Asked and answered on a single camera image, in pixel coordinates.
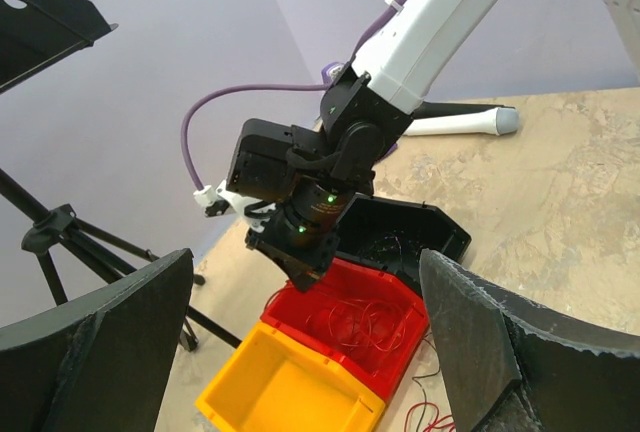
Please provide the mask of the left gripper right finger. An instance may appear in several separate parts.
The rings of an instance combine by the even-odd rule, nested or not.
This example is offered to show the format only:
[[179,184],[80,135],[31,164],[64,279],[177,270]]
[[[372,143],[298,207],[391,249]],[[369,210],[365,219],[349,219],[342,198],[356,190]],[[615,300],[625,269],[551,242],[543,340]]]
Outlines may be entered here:
[[420,279],[457,430],[638,430],[638,336],[557,312],[439,252],[422,252]]

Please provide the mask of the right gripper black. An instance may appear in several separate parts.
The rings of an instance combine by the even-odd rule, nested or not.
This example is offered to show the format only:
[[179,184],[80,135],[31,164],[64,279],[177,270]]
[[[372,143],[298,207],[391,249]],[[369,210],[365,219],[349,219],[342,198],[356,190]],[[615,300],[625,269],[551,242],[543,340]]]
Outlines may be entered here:
[[249,229],[246,246],[273,262],[299,292],[309,291],[326,275],[339,244],[336,229],[314,233],[291,222],[283,211],[265,224],[262,232]]

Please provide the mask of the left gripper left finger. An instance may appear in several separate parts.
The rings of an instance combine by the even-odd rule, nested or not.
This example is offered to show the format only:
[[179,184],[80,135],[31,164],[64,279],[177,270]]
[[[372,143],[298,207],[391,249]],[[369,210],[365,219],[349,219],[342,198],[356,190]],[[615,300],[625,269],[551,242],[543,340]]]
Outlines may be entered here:
[[152,431],[193,283],[193,255],[1,330],[4,431]]

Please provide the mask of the red plastic bin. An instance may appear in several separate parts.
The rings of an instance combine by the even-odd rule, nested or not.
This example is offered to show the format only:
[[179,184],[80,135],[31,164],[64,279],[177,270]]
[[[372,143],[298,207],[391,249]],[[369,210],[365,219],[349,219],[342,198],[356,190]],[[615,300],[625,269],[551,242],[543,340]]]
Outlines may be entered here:
[[309,291],[287,283],[274,293],[261,321],[341,364],[385,402],[429,326],[422,300],[403,282],[341,259]]

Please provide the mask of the black plastic bin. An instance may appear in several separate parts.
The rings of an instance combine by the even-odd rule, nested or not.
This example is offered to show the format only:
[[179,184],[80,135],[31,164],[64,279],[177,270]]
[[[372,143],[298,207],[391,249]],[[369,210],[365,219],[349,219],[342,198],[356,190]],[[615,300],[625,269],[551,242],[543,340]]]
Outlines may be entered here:
[[419,260],[424,249],[459,262],[471,235],[440,208],[355,196],[338,221],[336,256],[389,273],[421,295]]

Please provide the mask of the yellow plastic bin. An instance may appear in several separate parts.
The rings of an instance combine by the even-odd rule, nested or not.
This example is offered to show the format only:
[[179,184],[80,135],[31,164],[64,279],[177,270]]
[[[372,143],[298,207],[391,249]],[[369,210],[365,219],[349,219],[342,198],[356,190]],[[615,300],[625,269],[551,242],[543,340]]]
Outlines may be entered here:
[[195,405],[220,431],[372,431],[386,408],[338,362],[263,322]]

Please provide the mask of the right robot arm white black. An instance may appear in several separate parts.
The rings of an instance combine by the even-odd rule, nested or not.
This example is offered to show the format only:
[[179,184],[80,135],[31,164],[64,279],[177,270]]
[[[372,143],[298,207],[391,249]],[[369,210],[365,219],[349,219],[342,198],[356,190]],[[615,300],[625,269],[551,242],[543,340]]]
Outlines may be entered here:
[[375,163],[497,1],[405,0],[330,84],[318,130],[244,123],[226,188],[248,199],[248,248],[296,289],[307,291],[325,276],[345,207],[354,195],[372,193]]

